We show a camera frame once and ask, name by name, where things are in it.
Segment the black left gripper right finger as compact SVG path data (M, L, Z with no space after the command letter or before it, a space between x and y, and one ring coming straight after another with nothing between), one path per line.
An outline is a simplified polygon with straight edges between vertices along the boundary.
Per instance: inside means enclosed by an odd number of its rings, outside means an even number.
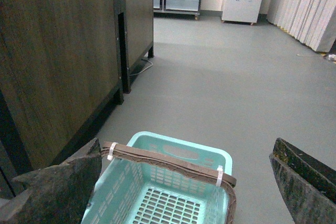
M335 170L282 138L269 155L294 223L335 223Z

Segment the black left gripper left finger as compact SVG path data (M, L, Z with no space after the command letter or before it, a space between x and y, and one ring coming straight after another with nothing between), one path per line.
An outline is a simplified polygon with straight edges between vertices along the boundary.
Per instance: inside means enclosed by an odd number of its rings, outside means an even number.
M94 138L59 165L15 177L24 191L1 206L1 223L81 223L101 169Z

